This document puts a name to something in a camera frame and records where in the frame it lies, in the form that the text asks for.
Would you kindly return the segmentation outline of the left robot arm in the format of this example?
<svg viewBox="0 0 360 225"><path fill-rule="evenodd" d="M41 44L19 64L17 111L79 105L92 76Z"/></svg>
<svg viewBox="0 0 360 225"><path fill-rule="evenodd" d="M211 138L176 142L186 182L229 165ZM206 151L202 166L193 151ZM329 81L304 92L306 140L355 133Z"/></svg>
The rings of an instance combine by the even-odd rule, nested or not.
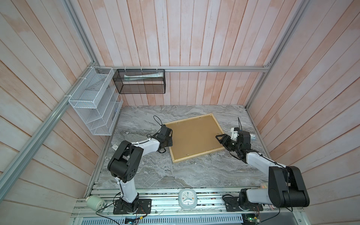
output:
<svg viewBox="0 0 360 225"><path fill-rule="evenodd" d="M142 156L160 152L173 145L173 130L161 125L159 131L140 142L122 141L110 159L107 169L121 188L122 197L116 202L115 209L126 213L136 212L139 194L135 188L134 177Z"/></svg>

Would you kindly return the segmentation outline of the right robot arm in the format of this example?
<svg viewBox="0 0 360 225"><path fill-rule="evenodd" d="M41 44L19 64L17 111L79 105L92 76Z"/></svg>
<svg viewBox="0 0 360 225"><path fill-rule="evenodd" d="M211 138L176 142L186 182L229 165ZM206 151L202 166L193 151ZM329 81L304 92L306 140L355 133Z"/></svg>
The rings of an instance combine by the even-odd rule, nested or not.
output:
<svg viewBox="0 0 360 225"><path fill-rule="evenodd" d="M241 210L250 211L260 204L288 209L310 205L300 169L275 162L253 150L249 132L235 127L231 135L217 135L216 139L227 151L236 153L236 159L268 176L267 188L243 188L240 191L238 205Z"/></svg>

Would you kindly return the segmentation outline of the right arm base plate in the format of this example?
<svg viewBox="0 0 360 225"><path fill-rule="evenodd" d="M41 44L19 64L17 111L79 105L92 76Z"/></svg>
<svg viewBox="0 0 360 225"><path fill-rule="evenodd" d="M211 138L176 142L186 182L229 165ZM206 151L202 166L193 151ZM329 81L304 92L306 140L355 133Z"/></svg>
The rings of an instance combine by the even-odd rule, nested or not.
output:
<svg viewBox="0 0 360 225"><path fill-rule="evenodd" d="M248 211L261 212L261 211L263 211L263 206L261 204L245 202L242 199L240 199L239 197L225 195L225 196L222 196L222 200L225 203L227 212L248 212Z"/></svg>

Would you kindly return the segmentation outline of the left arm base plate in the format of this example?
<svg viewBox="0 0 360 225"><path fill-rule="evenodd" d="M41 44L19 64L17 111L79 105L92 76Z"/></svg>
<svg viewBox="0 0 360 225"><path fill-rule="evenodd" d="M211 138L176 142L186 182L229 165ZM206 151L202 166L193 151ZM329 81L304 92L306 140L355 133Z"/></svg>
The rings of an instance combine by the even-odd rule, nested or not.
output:
<svg viewBox="0 0 360 225"><path fill-rule="evenodd" d="M150 214L152 207L151 199L136 199L133 203L126 202L122 199L116 200L114 204L113 214Z"/></svg>

